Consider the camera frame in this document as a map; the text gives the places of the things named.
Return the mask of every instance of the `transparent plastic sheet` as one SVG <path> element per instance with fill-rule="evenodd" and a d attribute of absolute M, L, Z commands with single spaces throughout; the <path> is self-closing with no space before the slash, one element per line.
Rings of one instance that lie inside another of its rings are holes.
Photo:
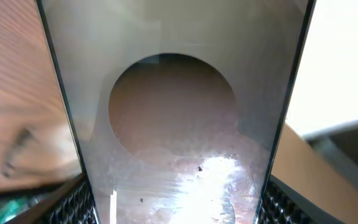
<path fill-rule="evenodd" d="M 103 223 L 254 221 L 306 3 L 42 1 Z"/>

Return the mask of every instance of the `circular hole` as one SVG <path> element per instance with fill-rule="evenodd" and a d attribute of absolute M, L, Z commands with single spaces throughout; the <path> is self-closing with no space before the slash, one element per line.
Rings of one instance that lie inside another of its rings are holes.
<path fill-rule="evenodd" d="M 226 79 L 209 64 L 179 54 L 133 64 L 109 99 L 110 123 L 119 142 L 153 165 L 167 154 L 207 157 L 227 152 L 237 133 L 237 114 Z"/>

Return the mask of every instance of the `black frame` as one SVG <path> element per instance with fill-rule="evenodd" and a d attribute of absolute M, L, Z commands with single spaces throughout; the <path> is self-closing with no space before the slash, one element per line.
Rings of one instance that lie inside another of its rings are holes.
<path fill-rule="evenodd" d="M 38 10 L 39 10 L 39 15 L 40 15 L 40 18 L 41 18 L 42 25 L 44 27 L 45 37 L 46 37 L 47 44 L 48 44 L 48 47 L 49 47 L 50 56 L 52 58 L 53 65 L 55 67 L 56 78 L 57 78 L 58 85 L 59 85 L 59 88 L 60 88 L 60 93 L 62 94 L 63 105 L 64 105 L 64 108 L 65 108 L 65 111 L 66 111 L 66 114 L 67 114 L 67 118 L 68 118 L 68 121 L 70 123 L 71 133 L 72 133 L 73 139 L 75 141 L 75 147 L 76 147 L 78 156 L 80 157 L 81 168 L 82 168 L 82 171 L 84 172 L 84 175 L 85 175 L 85 178 L 86 178 L 86 183 L 88 184 L 88 187 L 91 190 L 90 193 L 91 193 L 91 196 L 92 196 L 93 201 L 94 201 L 94 194 L 93 194 L 92 186 L 91 186 L 91 183 L 90 183 L 90 180 L 89 180 L 89 177 L 88 177 L 88 173 L 86 171 L 83 155 L 81 153 L 80 143 L 78 141 L 78 137 L 77 137 L 77 134 L 76 134 L 76 131 L 75 131 L 74 122 L 73 122 L 73 118 L 72 118 L 71 111 L 70 111 L 70 105 L 68 104 L 65 87 L 64 87 L 64 84 L 63 84 L 62 76 L 60 74 L 60 68 L 59 68 L 59 64 L 58 64 L 58 61 L 57 61 L 55 48 L 53 47 L 52 37 L 50 35 L 47 18 L 46 18 L 46 15 L 45 15 L 44 7 L 42 5 L 42 0 L 35 0 L 35 1 L 36 1 L 36 5 L 38 7 Z M 264 194 L 264 191 L 265 191 L 265 188 L 266 188 L 267 181 L 268 181 L 268 179 L 270 177 L 270 173 L 272 172 L 272 167 L 273 167 L 272 164 L 273 164 L 274 157 L 275 157 L 275 154 L 276 154 L 276 151 L 277 151 L 278 142 L 280 140 L 283 125 L 285 124 L 285 117 L 287 115 L 288 105 L 289 105 L 289 102 L 290 102 L 293 86 L 295 84 L 296 74 L 298 72 L 298 67 L 299 67 L 299 64 L 300 64 L 300 61 L 301 61 L 301 56 L 302 56 L 303 48 L 305 46 L 305 41 L 306 41 L 306 37 L 307 37 L 308 31 L 309 31 L 310 21 L 311 21 L 312 15 L 313 15 L 315 5 L 316 5 L 316 0 L 308 0 L 305 15 L 303 17 L 300 36 L 298 38 L 298 45 L 296 46 L 295 56 L 294 56 L 293 63 L 292 63 L 291 74 L 290 74 L 290 77 L 289 77 L 289 80 L 288 80 L 287 91 L 286 91 L 285 97 L 284 97 L 283 108 L 282 108 L 282 111 L 280 113 L 280 119 L 278 120 L 277 129 L 276 129 L 276 135 L 275 135 L 274 141 L 273 141 L 273 148 L 271 150 L 268 165 L 267 165 L 264 184 L 262 185 L 262 189 L 260 191 L 258 207 L 257 207 L 257 209 L 255 211 L 255 215 L 254 215 L 254 223 L 257 221 L 257 217 L 258 217 L 258 214 L 260 212 L 260 208 L 261 208 L 261 204 L 262 204 L 262 197 L 263 197 L 263 194 Z M 97 219 L 100 220 L 97 208 L 96 208 L 96 215 L 97 215 Z"/>

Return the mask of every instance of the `white surface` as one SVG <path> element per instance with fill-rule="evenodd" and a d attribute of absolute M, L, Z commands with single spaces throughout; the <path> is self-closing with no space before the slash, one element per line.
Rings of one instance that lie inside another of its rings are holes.
<path fill-rule="evenodd" d="M 287 123 L 304 138 L 358 123 L 358 1 L 317 1 Z"/>

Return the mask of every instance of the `wood grain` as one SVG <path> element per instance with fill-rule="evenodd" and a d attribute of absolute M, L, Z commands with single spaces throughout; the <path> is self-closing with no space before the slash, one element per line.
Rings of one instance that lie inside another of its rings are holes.
<path fill-rule="evenodd" d="M 36 166 L 48 169 L 74 158 L 35 1 L 0 1 L 0 164 L 4 151 L 23 127 L 31 128 L 39 142 L 27 146 L 26 152 L 40 152 L 25 161 L 47 157 Z M 66 133 L 64 138 L 56 138 L 62 130 Z M 68 142 L 63 150 L 69 150 L 70 156 L 62 158 L 61 141 Z M 0 174 L 0 190 L 33 187 L 54 180 L 50 177 L 9 180 Z"/>

